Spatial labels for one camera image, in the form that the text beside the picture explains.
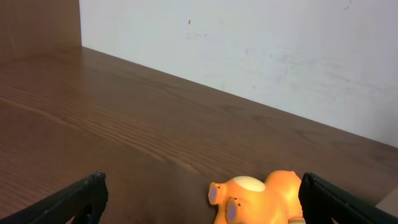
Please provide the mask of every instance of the orange toy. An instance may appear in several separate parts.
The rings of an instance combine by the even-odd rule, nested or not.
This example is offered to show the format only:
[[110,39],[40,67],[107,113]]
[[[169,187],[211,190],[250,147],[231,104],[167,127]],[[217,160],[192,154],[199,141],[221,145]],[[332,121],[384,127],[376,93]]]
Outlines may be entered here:
[[218,205],[214,224],[305,223],[299,201],[301,180],[293,171],[272,172],[262,183],[252,177],[235,177],[224,184],[211,183],[209,201]]

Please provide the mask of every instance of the toy body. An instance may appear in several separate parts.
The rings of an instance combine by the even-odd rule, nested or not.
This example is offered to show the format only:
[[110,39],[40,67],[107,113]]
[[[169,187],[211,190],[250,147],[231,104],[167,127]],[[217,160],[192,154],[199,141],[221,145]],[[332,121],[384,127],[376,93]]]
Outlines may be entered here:
[[218,205],[215,224],[305,223],[300,184],[294,172],[283,170],[271,173],[264,183],[252,177],[213,182],[208,196],[212,205]]

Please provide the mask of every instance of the tabletop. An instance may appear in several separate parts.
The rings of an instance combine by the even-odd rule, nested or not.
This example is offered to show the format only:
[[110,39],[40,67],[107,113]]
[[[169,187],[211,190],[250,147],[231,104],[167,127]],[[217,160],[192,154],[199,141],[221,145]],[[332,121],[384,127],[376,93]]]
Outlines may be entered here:
[[101,223],[212,223],[211,182],[281,169],[376,204],[398,149],[84,47],[0,67],[0,218],[101,171]]

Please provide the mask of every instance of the brown wooden panel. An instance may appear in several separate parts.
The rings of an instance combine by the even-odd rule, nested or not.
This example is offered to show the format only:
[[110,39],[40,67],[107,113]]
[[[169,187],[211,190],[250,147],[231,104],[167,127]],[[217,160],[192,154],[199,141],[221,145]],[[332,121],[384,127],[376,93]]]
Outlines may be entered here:
[[210,182],[278,169],[376,204],[398,149],[86,48],[0,67],[0,217],[99,170],[102,223],[212,223]]
[[0,63],[81,45],[78,0],[0,0]]

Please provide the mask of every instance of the toy animal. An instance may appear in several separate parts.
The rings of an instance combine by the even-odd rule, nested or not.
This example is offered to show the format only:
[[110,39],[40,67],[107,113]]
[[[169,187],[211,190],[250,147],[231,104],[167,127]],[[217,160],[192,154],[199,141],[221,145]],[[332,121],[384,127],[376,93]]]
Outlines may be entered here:
[[252,177],[213,182],[208,197],[212,205],[218,205],[214,224],[305,223],[300,184],[293,171],[284,170],[272,172],[264,183]]

